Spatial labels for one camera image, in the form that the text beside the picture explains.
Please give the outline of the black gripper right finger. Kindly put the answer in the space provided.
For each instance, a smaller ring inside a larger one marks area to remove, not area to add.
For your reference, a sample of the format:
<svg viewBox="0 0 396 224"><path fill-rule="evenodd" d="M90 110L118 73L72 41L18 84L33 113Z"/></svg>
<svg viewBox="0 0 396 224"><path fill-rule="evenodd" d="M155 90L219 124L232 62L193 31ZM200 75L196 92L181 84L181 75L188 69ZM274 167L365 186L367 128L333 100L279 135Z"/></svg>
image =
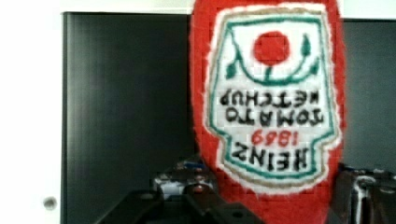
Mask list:
<svg viewBox="0 0 396 224"><path fill-rule="evenodd" d="M395 174L341 164L328 224L396 224Z"/></svg>

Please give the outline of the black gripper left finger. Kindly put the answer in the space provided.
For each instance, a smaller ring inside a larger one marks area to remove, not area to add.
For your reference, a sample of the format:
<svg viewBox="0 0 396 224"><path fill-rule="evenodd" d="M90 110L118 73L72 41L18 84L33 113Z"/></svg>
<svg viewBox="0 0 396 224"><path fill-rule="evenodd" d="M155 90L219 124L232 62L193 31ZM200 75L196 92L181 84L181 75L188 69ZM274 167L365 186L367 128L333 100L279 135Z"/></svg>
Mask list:
<svg viewBox="0 0 396 224"><path fill-rule="evenodd" d="M128 193L95 224L265 224L241 203L226 202L198 157L178 162L152 184Z"/></svg>

